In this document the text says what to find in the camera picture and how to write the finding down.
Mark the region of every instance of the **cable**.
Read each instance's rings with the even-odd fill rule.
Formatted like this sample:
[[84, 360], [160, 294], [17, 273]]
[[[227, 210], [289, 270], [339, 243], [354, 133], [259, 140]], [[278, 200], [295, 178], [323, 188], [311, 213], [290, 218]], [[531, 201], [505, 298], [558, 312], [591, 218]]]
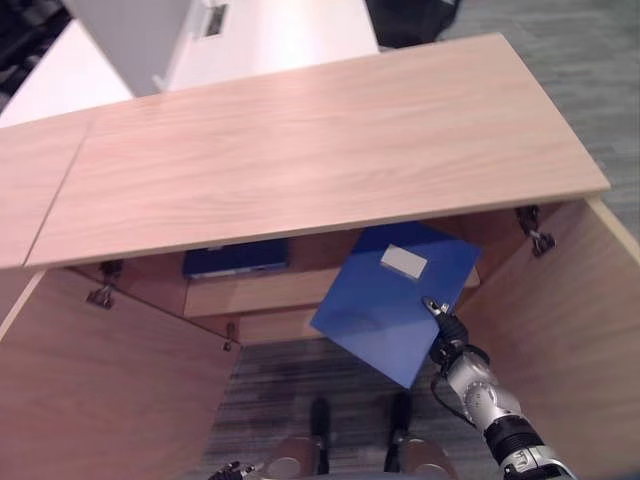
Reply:
[[442, 379], [443, 377], [436, 373], [433, 376], [433, 379], [431, 380], [431, 393], [433, 394], [433, 397], [436, 399], [436, 401], [442, 405], [444, 408], [446, 408], [451, 414], [455, 415], [456, 417], [458, 417], [460, 420], [463, 420], [465, 423], [471, 425], [473, 428], [476, 428], [475, 424], [473, 422], [471, 422], [462, 412], [456, 410], [455, 408], [451, 407], [450, 405], [448, 405], [444, 400], [442, 400], [440, 398], [440, 395], [438, 395], [438, 392], [436, 391], [436, 388], [438, 386], [438, 383], [440, 382], [440, 379]]

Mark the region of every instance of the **light wood surface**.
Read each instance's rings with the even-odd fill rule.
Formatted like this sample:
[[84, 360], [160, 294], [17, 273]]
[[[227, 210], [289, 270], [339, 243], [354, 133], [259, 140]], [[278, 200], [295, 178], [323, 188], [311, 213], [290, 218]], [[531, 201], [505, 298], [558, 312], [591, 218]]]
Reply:
[[94, 113], [0, 129], [0, 268], [25, 262]]
[[[162, 310], [182, 317], [188, 282], [182, 275], [183, 252], [128, 258], [116, 288]], [[100, 264], [81, 265], [77, 270], [103, 281]]]
[[10, 285], [10, 287], [13, 287], [13, 288], [9, 289], [9, 292], [11, 293], [11, 295], [7, 296], [6, 292], [3, 292], [2, 294], [3, 308], [2, 308], [2, 311], [0, 312], [2, 313], [2, 316], [0, 316], [0, 318], [3, 319], [2, 322], [0, 323], [0, 342], [2, 342], [2, 339], [11, 328], [11, 325], [13, 325], [13, 322], [15, 321], [16, 317], [22, 310], [22, 307], [24, 306], [24, 304], [27, 302], [27, 300], [29, 300], [33, 291], [40, 284], [40, 281], [44, 277], [44, 274], [45, 274], [44, 271], [36, 272], [34, 274], [29, 274], [28, 279], [20, 279], [21, 281], [18, 281], [18, 282], [15, 282], [15, 278], [14, 278], [13, 279], [14, 282]]
[[225, 335], [227, 324], [233, 323], [235, 340], [243, 346], [288, 342], [323, 336], [311, 327], [316, 307], [317, 305], [270, 312], [195, 317], [190, 321], [219, 335]]
[[0, 271], [0, 320], [9, 313], [33, 274], [24, 269]]
[[640, 469], [640, 254], [603, 208], [562, 206], [543, 224], [558, 247], [535, 259], [524, 243], [458, 310], [542, 438], [585, 479]]
[[199, 461], [238, 348], [48, 273], [0, 343], [0, 477], [174, 479]]
[[517, 54], [488, 35], [103, 107], [27, 264], [607, 187]]

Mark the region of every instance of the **dark blue book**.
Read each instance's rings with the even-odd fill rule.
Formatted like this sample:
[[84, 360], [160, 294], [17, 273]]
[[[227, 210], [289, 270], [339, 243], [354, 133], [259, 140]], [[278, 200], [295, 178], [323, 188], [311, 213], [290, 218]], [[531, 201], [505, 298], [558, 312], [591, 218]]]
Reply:
[[311, 325], [409, 388], [438, 334], [422, 297], [454, 306], [479, 255], [418, 222], [367, 228]]
[[275, 270], [287, 266], [287, 257], [286, 239], [199, 248], [185, 254], [182, 273], [197, 279]]

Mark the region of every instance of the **white wall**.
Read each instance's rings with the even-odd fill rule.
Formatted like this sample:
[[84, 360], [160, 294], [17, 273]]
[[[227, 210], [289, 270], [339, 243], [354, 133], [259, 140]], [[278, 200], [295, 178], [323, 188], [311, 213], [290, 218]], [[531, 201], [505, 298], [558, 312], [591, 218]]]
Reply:
[[136, 96], [158, 89], [191, 0], [63, 0]]

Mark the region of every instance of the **gray carpet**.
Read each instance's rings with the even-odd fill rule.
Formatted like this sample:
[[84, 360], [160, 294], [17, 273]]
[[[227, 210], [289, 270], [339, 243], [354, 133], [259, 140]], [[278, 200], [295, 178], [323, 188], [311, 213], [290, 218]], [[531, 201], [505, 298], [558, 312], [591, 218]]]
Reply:
[[[496, 478], [481, 435], [436, 403], [429, 390], [435, 369], [426, 364], [414, 388], [411, 431], [442, 445], [461, 479]], [[331, 472], [382, 471], [388, 403], [399, 387], [326, 339], [245, 348], [218, 411], [199, 469], [183, 480], [204, 480], [233, 460], [258, 463], [288, 435], [308, 433], [308, 409], [317, 395], [333, 406]], [[441, 389], [449, 404], [455, 394]]]
[[[502, 32], [605, 171], [605, 200], [640, 237], [640, 11], [637, 0], [466, 0], [445, 38]], [[416, 434], [441, 443], [461, 479], [494, 479], [479, 435], [448, 415], [418, 382]], [[206, 479], [230, 461], [259, 462], [289, 434], [307, 429], [316, 394], [335, 408], [334, 471], [379, 470], [385, 399], [395, 386], [327, 340], [244, 350], [212, 430]]]

